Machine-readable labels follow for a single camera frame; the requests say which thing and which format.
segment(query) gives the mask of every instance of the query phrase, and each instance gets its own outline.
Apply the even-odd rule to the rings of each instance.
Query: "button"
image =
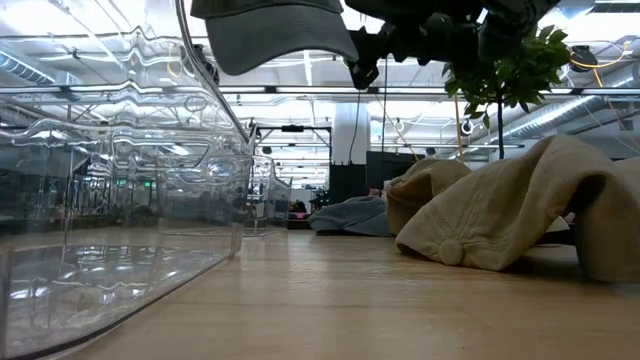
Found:
[[[438,251],[440,261],[443,264],[449,266],[455,266],[462,262],[464,257],[464,249],[462,245],[454,240],[446,240],[440,244],[440,250]]]

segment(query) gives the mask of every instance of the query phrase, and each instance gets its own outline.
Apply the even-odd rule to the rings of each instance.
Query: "black cable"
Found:
[[[358,105],[356,105],[356,128],[353,130],[353,139],[351,139],[351,146],[349,147],[349,165],[351,162],[351,153],[353,152],[353,144],[356,142],[356,135],[358,135],[358,119],[360,118],[360,91],[358,91]]]
[[[382,98],[382,154],[380,157],[380,194],[384,189],[384,126],[387,120],[387,81],[388,81],[388,68],[389,59],[384,59],[384,97]]]

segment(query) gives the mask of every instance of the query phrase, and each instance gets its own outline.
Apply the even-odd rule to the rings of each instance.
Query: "beige cloth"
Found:
[[[422,206],[469,173],[471,170],[457,161],[424,159],[391,180],[387,190],[391,233],[400,233]]]
[[[576,138],[545,138],[525,156],[492,163],[433,197],[396,244],[446,265],[499,271],[558,216],[574,212],[585,274],[640,282],[638,174],[638,160],[614,163]],[[392,212],[389,207],[390,221],[398,215]]]

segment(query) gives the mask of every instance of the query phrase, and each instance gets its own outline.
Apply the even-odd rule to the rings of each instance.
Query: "wooden floor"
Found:
[[[247,240],[70,359],[637,359],[640,291],[580,277],[575,251],[509,273],[401,256],[391,239]]]

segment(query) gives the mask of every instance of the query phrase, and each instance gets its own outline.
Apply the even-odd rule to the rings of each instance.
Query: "transparent plastic wall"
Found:
[[[291,180],[276,177],[273,159],[254,156],[247,194],[245,236],[265,236],[286,230]]]
[[[238,251],[252,149],[183,6],[0,7],[0,358],[77,345]]]

